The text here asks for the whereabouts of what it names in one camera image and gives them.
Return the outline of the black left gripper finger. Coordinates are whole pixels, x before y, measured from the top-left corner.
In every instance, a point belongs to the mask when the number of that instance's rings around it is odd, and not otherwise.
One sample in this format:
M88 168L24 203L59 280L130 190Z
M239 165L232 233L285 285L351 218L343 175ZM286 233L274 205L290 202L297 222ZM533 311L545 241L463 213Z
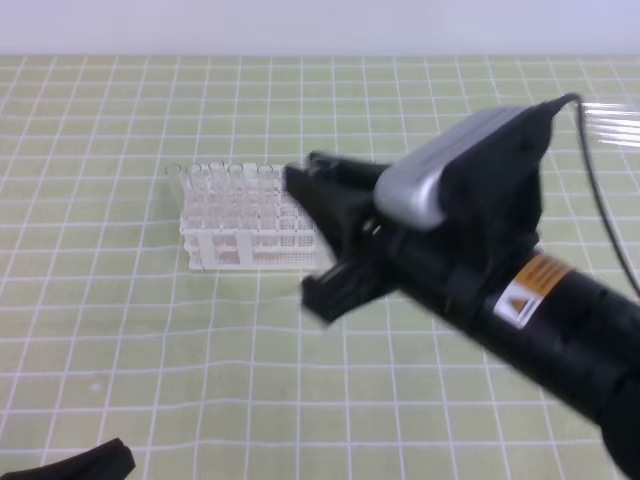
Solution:
M2 480L123 480L136 468L131 449L114 438L56 463L7 472Z

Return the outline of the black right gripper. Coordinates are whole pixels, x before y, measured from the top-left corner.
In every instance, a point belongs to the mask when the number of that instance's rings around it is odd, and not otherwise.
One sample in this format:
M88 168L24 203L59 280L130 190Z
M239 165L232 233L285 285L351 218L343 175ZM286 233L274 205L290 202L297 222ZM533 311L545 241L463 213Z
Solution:
M302 282L304 307L331 324L396 290L454 325L479 309L473 246L480 221L447 221L419 231L380 214L373 190L389 163L312 151L305 168L284 169L286 192L312 220L335 261Z

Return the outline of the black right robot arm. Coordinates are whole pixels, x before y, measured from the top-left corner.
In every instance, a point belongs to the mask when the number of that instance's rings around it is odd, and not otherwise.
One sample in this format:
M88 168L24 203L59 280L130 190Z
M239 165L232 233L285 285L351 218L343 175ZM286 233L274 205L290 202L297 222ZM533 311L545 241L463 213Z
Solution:
M540 159L475 154L448 165L444 221L412 226L374 190L391 165L312 153L286 191L336 261L302 283L326 323L400 291L598 425L606 449L639 475L639 307L536 247Z

